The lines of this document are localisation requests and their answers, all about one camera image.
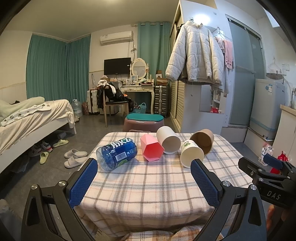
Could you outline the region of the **brown paper cup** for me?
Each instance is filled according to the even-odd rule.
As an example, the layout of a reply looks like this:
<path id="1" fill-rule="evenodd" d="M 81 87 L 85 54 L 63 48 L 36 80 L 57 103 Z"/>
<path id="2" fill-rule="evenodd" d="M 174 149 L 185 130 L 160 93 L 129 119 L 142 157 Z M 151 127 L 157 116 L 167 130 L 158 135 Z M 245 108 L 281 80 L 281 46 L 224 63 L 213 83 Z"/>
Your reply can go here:
<path id="1" fill-rule="evenodd" d="M 214 134 L 211 130 L 205 128 L 193 133 L 190 139 L 193 140 L 197 146 L 203 150 L 204 155 L 207 155 L 210 153 L 213 147 Z"/>

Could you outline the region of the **white cup with green leaves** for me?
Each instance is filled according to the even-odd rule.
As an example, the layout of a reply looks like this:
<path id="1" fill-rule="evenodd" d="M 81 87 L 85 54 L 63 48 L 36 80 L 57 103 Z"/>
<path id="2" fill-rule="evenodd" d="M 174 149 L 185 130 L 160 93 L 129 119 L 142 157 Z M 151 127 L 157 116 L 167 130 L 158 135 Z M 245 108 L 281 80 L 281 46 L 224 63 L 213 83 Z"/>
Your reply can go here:
<path id="1" fill-rule="evenodd" d="M 186 168 L 190 168 L 194 159 L 203 161 L 204 152 L 193 140 L 186 140 L 181 146 L 181 164 Z"/>

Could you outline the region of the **plain white paper cup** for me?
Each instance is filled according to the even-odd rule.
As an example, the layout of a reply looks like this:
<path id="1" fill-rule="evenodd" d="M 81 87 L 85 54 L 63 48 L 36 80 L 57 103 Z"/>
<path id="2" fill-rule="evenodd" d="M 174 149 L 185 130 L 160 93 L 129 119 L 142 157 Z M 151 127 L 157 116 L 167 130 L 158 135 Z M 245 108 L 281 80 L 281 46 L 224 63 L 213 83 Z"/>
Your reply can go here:
<path id="1" fill-rule="evenodd" d="M 162 126 L 157 130 L 157 139 L 165 154 L 174 154 L 180 149 L 181 140 L 169 126 Z"/>

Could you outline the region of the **pink hexagonal cup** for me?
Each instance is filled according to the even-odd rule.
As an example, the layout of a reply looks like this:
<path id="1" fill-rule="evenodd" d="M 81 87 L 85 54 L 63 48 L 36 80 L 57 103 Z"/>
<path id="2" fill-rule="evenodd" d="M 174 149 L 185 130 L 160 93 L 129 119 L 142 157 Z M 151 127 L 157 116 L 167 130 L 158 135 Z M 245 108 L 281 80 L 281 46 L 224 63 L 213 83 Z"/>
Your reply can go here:
<path id="1" fill-rule="evenodd" d="M 140 145 L 142 155 L 148 162 L 159 160 L 164 153 L 164 148 L 157 138 L 148 133 L 140 138 Z"/>

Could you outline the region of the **red object on floor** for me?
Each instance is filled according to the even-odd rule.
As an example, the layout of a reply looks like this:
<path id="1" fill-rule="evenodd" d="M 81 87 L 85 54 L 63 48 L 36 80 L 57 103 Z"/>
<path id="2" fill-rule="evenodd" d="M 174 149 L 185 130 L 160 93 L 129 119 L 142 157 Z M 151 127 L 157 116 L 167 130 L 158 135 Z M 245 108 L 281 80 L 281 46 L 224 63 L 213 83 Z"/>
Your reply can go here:
<path id="1" fill-rule="evenodd" d="M 269 164 L 272 166 L 270 173 L 281 174 L 281 168 L 284 162 L 288 162 L 288 157 L 285 151 L 281 151 L 281 154 L 277 157 L 277 159 L 273 159 Z"/>

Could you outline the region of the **milk carton box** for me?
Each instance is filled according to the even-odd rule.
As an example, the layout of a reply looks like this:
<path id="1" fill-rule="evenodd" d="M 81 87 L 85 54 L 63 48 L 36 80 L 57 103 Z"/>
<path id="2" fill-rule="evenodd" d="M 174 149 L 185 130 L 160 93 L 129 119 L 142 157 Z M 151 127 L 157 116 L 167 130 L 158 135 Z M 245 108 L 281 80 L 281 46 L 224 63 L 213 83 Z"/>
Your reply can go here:
<path id="1" fill-rule="evenodd" d="M 258 158 L 258 161 L 263 165 L 267 166 L 267 164 L 263 161 L 263 158 L 266 154 L 273 155 L 273 147 L 270 144 L 264 144 L 261 150 L 261 154 Z"/>

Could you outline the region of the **white slipper near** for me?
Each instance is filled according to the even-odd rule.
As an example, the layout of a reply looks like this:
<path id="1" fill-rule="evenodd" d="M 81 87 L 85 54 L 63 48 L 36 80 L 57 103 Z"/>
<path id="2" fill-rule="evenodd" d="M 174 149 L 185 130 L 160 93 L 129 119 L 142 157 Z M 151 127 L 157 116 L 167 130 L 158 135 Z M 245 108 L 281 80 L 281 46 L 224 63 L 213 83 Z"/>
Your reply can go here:
<path id="1" fill-rule="evenodd" d="M 78 158 L 76 156 L 72 156 L 67 161 L 64 162 L 64 166 L 67 169 L 75 168 L 77 166 L 81 166 L 87 161 L 87 157 Z"/>

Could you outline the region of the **white slipper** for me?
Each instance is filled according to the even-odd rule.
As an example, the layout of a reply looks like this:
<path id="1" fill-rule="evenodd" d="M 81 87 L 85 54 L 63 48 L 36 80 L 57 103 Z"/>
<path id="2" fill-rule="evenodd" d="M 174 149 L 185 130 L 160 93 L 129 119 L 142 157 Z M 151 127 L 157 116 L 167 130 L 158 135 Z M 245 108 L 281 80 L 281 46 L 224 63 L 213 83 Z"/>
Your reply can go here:
<path id="1" fill-rule="evenodd" d="M 64 158 L 69 159 L 71 157 L 82 158 L 88 156 L 86 151 L 79 151 L 77 149 L 71 149 L 64 154 Z"/>
<path id="2" fill-rule="evenodd" d="M 75 168 L 77 166 L 81 166 L 87 161 L 87 157 L 78 158 L 76 156 L 72 156 L 67 161 L 64 162 L 64 166 L 67 169 Z"/>

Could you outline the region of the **green slipper front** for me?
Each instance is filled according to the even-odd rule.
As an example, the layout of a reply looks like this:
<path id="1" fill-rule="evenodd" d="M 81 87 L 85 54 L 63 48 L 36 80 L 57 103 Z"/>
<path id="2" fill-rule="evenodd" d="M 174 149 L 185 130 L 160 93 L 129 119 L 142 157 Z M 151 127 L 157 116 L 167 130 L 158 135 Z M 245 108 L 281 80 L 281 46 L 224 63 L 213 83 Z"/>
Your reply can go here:
<path id="1" fill-rule="evenodd" d="M 40 154 L 40 161 L 39 161 L 39 163 L 40 163 L 41 165 L 45 164 L 46 161 L 47 161 L 47 159 L 48 159 L 48 156 L 49 156 L 49 153 L 48 153 L 48 152 L 42 152 L 42 153 Z"/>

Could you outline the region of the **green slipper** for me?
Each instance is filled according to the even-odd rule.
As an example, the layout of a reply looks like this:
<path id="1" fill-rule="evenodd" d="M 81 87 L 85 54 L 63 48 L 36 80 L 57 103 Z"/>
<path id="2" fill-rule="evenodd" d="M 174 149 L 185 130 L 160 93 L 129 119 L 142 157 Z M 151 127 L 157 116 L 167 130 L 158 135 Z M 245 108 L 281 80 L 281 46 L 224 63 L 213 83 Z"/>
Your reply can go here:
<path id="1" fill-rule="evenodd" d="M 53 148 L 64 146 L 64 145 L 67 145 L 68 143 L 69 143 L 68 140 L 60 139 L 58 142 L 56 142 L 55 144 L 53 144 Z"/>
<path id="2" fill-rule="evenodd" d="M 39 161 L 39 163 L 40 163 L 41 165 L 45 164 L 46 161 L 47 161 L 47 159 L 48 159 L 48 156 L 49 156 L 49 153 L 48 153 L 48 152 L 42 152 L 42 153 L 40 154 L 40 161 Z"/>

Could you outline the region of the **grey sneaker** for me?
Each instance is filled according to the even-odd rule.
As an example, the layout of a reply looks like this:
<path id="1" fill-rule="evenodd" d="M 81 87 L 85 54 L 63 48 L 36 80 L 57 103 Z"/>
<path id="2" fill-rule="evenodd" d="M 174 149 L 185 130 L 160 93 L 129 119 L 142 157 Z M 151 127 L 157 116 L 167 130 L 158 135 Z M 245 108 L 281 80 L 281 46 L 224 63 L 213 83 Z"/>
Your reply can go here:
<path id="1" fill-rule="evenodd" d="M 29 151 L 29 157 L 36 157 L 41 155 L 42 152 L 52 152 L 53 148 L 51 145 L 45 141 L 43 141 L 40 145 L 33 145 L 31 150 Z"/>

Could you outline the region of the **white slipper far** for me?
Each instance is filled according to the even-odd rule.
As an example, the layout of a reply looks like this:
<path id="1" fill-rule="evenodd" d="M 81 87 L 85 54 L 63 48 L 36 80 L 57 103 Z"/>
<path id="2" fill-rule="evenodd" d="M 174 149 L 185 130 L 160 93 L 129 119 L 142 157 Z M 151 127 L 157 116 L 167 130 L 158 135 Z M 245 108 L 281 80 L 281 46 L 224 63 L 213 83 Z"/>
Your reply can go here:
<path id="1" fill-rule="evenodd" d="M 64 158 L 69 159 L 71 157 L 82 158 L 88 156 L 86 151 L 79 151 L 77 149 L 71 149 L 64 154 Z"/>

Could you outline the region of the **green slipper back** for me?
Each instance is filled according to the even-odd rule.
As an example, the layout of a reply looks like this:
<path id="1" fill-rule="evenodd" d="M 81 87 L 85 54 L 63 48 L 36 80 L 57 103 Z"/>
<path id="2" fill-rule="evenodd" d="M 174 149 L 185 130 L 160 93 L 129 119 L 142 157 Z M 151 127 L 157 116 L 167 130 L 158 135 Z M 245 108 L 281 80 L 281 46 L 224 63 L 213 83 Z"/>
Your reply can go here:
<path id="1" fill-rule="evenodd" d="M 69 143 L 68 140 L 60 139 L 58 142 L 56 142 L 55 144 L 53 144 L 53 148 L 64 146 L 64 145 L 67 145 L 68 143 Z"/>

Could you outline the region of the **blue plastic jar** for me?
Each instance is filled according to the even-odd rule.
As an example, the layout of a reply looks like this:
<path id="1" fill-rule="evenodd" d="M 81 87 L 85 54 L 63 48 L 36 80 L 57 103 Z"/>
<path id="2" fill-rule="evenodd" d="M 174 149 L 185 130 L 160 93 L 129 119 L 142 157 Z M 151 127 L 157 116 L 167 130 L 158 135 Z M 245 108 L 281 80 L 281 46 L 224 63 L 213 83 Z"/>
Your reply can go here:
<path id="1" fill-rule="evenodd" d="M 97 161 L 104 171 L 112 171 L 136 155 L 137 145 L 131 138 L 122 138 L 96 150 Z"/>

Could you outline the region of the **white washing machine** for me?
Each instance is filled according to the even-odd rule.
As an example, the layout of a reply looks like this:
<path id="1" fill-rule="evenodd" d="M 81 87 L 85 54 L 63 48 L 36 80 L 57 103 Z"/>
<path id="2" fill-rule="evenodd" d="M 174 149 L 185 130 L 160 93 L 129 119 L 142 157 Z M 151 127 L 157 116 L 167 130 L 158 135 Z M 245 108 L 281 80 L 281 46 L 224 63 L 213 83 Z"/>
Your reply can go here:
<path id="1" fill-rule="evenodd" d="M 280 123 L 280 106 L 286 99 L 285 79 L 256 79 L 250 128 L 259 136 L 273 140 Z"/>

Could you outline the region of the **plaid tablecloth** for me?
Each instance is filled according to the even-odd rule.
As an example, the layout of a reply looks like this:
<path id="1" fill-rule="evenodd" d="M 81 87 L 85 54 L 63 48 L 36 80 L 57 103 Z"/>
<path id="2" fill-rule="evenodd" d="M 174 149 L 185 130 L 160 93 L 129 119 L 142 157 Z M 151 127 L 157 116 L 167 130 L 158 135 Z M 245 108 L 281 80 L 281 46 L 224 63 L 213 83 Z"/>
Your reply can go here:
<path id="1" fill-rule="evenodd" d="M 141 151 L 106 172 L 99 168 L 74 209 L 92 234 L 123 237 L 132 232 L 176 230 L 202 225 L 214 211 L 205 200 L 180 152 L 147 161 Z"/>

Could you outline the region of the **bed with beige sheet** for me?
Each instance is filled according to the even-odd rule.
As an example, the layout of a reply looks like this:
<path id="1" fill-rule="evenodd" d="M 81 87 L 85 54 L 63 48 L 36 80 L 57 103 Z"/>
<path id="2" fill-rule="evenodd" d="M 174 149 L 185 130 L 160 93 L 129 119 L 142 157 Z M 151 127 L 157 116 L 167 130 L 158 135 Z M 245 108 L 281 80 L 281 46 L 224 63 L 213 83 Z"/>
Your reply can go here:
<path id="1" fill-rule="evenodd" d="M 74 112 L 66 99 L 34 97 L 17 104 L 1 100 L 1 171 L 22 153 L 57 129 L 76 134 Z"/>

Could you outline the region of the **water jug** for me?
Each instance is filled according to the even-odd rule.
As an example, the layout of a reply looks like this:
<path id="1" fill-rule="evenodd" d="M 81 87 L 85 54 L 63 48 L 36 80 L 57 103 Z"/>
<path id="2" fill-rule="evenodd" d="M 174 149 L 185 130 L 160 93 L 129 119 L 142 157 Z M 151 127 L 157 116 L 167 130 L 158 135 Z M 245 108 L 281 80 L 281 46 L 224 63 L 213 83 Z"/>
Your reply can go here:
<path id="1" fill-rule="evenodd" d="M 73 99 L 71 105 L 74 111 L 74 116 L 78 118 L 83 116 L 81 102 L 79 102 L 77 99 Z"/>

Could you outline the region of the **white wardrobe cabinet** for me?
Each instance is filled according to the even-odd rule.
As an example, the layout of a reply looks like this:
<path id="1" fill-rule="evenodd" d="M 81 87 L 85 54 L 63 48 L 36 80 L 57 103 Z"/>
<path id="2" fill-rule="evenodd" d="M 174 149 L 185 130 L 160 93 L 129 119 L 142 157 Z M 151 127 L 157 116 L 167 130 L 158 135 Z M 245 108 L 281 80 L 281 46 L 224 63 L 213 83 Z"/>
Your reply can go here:
<path id="1" fill-rule="evenodd" d="M 171 82 L 170 117 L 181 133 L 206 128 L 220 134 L 228 124 L 234 76 L 222 49 L 231 33 L 220 3 L 179 1 L 177 6 L 166 77 Z"/>

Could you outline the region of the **purple stool with teal cushion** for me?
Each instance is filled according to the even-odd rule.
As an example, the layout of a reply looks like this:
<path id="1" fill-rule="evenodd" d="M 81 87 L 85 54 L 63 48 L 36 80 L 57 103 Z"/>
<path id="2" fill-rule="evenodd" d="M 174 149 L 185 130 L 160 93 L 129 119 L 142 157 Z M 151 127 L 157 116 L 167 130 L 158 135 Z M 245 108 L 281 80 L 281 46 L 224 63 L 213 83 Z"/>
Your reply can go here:
<path id="1" fill-rule="evenodd" d="M 130 113 L 126 116 L 123 131 L 152 132 L 164 126 L 164 117 L 160 114 Z"/>

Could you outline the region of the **white suitcase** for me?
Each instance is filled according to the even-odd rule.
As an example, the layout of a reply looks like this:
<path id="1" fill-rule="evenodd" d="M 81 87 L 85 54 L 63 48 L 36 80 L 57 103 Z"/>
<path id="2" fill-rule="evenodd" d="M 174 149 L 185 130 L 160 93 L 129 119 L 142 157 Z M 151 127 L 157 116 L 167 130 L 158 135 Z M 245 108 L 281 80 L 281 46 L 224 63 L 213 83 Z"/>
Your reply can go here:
<path id="1" fill-rule="evenodd" d="M 87 91 L 87 104 L 88 112 L 90 114 L 99 114 L 100 111 L 97 104 L 97 89 Z"/>

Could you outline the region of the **wooden chair with clothes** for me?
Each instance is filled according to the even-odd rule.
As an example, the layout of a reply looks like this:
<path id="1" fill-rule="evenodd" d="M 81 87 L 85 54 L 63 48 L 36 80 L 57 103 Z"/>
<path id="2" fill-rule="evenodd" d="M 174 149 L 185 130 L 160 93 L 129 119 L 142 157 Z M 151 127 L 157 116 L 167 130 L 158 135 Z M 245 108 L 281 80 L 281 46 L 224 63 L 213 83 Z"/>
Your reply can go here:
<path id="1" fill-rule="evenodd" d="M 106 79 L 100 79 L 97 85 L 97 104 L 103 110 L 105 126 L 107 127 L 107 109 L 111 114 L 111 106 L 122 105 L 124 112 L 128 115 L 134 110 L 134 102 L 124 95 L 119 88 Z"/>

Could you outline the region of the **teal laundry basket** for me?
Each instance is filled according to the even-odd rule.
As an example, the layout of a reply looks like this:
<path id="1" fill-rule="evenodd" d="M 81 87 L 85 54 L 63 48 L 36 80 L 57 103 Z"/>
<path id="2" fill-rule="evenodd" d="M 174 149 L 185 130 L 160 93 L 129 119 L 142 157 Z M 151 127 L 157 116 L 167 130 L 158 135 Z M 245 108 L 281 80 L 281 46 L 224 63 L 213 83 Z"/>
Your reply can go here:
<path id="1" fill-rule="evenodd" d="M 134 113 L 146 113 L 147 105 L 145 102 L 141 104 L 134 103 L 133 112 Z"/>

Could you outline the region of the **silver black suitcase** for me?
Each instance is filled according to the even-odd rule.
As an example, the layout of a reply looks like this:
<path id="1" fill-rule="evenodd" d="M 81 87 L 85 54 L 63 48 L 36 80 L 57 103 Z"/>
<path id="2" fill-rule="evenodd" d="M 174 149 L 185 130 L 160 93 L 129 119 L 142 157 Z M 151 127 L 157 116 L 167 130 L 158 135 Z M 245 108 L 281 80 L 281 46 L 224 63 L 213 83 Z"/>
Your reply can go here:
<path id="1" fill-rule="evenodd" d="M 169 112 L 169 86 L 158 85 L 154 88 L 154 113 L 164 117 Z"/>

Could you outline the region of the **teal curtain left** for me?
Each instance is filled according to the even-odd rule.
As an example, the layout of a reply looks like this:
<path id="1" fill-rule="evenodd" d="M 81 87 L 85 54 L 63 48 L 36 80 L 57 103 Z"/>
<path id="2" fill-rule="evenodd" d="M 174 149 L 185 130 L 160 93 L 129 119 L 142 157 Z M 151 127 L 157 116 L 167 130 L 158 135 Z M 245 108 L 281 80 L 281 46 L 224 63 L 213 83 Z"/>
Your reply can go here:
<path id="1" fill-rule="evenodd" d="M 85 102 L 89 89 L 91 36 L 63 42 L 33 34 L 27 64 L 27 98 Z"/>

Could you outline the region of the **teal curtain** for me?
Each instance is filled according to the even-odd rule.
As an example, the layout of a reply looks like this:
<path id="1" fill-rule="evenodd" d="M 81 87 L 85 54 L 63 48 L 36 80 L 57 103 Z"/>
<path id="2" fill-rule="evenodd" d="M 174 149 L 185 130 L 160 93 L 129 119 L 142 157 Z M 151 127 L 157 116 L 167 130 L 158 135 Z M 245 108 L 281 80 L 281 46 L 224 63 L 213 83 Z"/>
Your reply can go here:
<path id="1" fill-rule="evenodd" d="M 171 55 L 170 22 L 138 23 L 137 56 L 149 64 L 149 73 L 156 79 L 157 71 L 165 78 Z"/>
<path id="2" fill-rule="evenodd" d="M 85 102 L 89 89 L 91 36 L 63 42 L 33 34 L 27 64 L 27 98 Z"/>

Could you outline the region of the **white vanity desk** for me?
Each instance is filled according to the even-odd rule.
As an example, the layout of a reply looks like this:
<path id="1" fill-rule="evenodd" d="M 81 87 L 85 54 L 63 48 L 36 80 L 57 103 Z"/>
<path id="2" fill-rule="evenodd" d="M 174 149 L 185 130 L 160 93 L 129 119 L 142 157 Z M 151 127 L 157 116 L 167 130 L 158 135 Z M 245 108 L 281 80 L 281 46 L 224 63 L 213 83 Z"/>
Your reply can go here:
<path id="1" fill-rule="evenodd" d="M 122 85 L 121 91 L 123 93 L 136 92 L 144 93 L 149 92 L 151 94 L 151 114 L 154 114 L 154 86 L 153 85 Z"/>

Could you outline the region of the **pink hanging towel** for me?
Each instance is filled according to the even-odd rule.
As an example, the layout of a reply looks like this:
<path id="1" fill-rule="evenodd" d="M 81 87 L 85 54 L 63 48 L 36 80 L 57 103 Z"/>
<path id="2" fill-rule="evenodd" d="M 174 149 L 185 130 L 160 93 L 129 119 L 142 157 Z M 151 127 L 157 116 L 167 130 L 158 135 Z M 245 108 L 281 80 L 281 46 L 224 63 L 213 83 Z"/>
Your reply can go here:
<path id="1" fill-rule="evenodd" d="M 222 53 L 224 54 L 225 65 L 228 69 L 233 68 L 233 45 L 232 42 L 226 39 L 223 39 L 220 36 L 215 37 Z"/>

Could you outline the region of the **white puffer jacket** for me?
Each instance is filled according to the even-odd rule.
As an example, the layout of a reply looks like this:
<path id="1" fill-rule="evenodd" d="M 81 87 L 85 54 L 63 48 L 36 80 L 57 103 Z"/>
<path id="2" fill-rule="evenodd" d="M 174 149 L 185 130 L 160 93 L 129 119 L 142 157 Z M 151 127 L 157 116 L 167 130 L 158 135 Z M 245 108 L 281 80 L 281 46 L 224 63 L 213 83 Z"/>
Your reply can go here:
<path id="1" fill-rule="evenodd" d="M 224 55 L 211 31 L 203 24 L 187 21 L 180 28 L 166 78 L 194 85 L 212 85 L 229 93 L 230 80 Z"/>

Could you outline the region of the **black television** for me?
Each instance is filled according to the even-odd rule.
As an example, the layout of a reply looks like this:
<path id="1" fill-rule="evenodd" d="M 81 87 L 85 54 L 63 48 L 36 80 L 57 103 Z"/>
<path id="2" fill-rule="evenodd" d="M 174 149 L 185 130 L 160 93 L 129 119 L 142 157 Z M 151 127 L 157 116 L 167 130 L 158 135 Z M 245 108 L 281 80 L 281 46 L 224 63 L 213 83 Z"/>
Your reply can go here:
<path id="1" fill-rule="evenodd" d="M 121 75 L 130 73 L 130 57 L 104 60 L 104 75 Z"/>

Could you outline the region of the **oval vanity mirror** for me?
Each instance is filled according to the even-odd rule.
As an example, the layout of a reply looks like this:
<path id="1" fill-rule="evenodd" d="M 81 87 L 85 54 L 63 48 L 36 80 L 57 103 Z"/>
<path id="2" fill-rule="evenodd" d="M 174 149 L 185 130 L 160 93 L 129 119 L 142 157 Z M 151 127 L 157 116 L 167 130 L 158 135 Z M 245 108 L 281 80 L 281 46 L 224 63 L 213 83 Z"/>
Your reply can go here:
<path id="1" fill-rule="evenodd" d="M 131 75 L 137 75 L 138 79 L 143 79 L 147 75 L 148 65 L 142 58 L 137 58 L 133 61 L 130 71 Z"/>

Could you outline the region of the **white air conditioner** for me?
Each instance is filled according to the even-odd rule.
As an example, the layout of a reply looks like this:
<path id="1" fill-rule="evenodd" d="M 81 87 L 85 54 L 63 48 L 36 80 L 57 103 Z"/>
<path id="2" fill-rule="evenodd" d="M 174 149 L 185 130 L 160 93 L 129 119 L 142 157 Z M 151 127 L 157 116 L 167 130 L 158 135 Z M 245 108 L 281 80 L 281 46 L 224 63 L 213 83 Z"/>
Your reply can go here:
<path id="1" fill-rule="evenodd" d="M 103 35 L 100 37 L 102 45 L 130 42 L 133 40 L 133 31 L 124 31 Z"/>

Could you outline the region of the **teal curtain right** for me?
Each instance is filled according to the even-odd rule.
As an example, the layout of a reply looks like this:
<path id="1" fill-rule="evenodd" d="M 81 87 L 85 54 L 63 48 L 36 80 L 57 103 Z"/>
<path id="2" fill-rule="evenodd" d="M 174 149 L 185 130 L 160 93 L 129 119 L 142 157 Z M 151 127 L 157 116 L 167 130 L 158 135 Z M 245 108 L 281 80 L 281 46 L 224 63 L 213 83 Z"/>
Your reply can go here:
<path id="1" fill-rule="evenodd" d="M 149 64 L 149 73 L 156 79 L 157 71 L 165 78 L 171 55 L 170 22 L 138 23 L 137 56 Z"/>

